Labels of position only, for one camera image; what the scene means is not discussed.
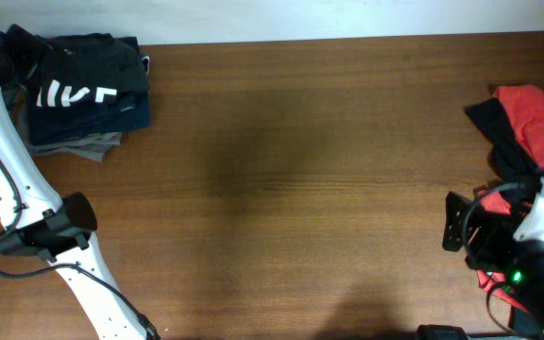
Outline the dark green t-shirt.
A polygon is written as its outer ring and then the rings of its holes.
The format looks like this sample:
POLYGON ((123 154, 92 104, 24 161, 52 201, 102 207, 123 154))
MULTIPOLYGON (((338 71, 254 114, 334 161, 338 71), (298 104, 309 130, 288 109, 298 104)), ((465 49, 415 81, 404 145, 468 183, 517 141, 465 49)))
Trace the dark green t-shirt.
POLYGON ((150 89, 141 55, 110 34, 50 38, 38 66, 35 105, 71 108, 111 104, 123 94, 150 89))

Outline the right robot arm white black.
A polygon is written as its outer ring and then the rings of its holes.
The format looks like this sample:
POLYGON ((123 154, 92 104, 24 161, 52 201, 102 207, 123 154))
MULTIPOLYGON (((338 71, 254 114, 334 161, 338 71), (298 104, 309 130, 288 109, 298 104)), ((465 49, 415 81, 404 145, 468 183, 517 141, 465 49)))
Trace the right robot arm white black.
POLYGON ((528 182, 501 184, 495 193, 512 192, 531 198, 509 214, 488 212, 482 200, 470 200, 455 192, 447 194, 446 224, 442 247, 450 252, 465 251, 467 267, 501 274, 486 292, 485 304, 495 292, 503 292, 534 320, 533 333, 504 332, 513 338, 544 339, 544 173, 528 182))

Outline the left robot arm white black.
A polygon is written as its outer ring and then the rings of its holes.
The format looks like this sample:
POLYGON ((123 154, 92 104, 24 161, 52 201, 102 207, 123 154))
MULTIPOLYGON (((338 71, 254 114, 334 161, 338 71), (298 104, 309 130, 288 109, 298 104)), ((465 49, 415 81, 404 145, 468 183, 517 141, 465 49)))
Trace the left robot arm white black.
MULTIPOLYGON (((0 53, 0 83, 13 66, 0 53)), ((6 108, 0 87, 0 253, 46 262, 34 276, 58 273, 68 284, 101 339, 155 340, 150 320, 119 291, 96 236, 87 197, 61 197, 29 156, 6 108)))

